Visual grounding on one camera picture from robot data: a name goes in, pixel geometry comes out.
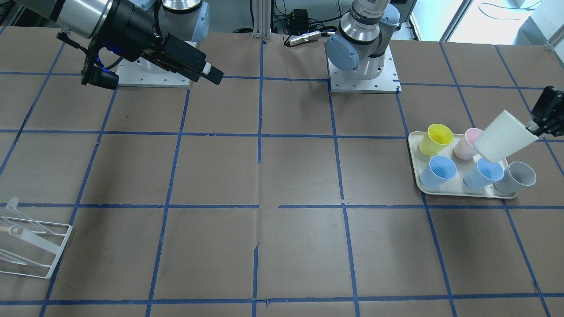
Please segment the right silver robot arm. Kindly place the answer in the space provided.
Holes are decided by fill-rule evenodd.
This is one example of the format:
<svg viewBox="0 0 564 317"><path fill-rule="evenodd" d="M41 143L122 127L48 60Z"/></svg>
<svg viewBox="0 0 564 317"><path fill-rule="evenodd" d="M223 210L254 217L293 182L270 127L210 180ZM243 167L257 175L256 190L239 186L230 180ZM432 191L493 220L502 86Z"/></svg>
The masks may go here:
<svg viewBox="0 0 564 317"><path fill-rule="evenodd" d="M83 85L114 90L119 76L105 66L106 48L135 62L143 58L162 70L197 82L220 84L224 73L194 48L209 31L209 4L203 0L157 0L149 13L129 0L21 0L20 5L61 26L57 38L86 58Z"/></svg>

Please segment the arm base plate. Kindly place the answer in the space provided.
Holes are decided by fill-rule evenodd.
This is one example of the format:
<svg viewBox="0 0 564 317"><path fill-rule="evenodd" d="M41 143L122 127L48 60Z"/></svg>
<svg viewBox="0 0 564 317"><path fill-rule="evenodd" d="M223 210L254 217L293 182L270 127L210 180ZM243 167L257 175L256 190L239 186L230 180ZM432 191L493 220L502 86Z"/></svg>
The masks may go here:
<svg viewBox="0 0 564 317"><path fill-rule="evenodd" d="M190 88L192 81L181 74L163 70L144 58L135 62L122 60L115 73L120 87L131 88Z"/></svg>
<svg viewBox="0 0 564 317"><path fill-rule="evenodd" d="M399 94L402 91L391 47L376 58L359 58L346 41L326 41L327 66L332 92Z"/></svg>

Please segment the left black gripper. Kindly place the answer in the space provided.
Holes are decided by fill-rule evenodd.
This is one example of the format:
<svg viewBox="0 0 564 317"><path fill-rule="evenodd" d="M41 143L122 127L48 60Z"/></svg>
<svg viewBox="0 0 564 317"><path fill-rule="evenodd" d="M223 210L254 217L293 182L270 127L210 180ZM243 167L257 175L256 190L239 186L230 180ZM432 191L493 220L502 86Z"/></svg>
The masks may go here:
<svg viewBox="0 0 564 317"><path fill-rule="evenodd" d="M549 85L544 88L532 109L532 122L526 129L533 135L559 137L564 132L564 93Z"/></svg>

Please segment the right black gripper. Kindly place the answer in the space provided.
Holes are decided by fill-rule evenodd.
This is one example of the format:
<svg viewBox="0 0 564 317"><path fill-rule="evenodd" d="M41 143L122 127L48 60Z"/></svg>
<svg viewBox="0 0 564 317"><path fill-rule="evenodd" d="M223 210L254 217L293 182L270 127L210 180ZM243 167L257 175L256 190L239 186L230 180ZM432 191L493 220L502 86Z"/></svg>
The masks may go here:
<svg viewBox="0 0 564 317"><path fill-rule="evenodd" d="M153 13L117 0L105 22L105 46L125 60L141 57L192 81L203 77L219 85L224 72L191 46L207 33L208 4L203 0L158 0Z"/></svg>

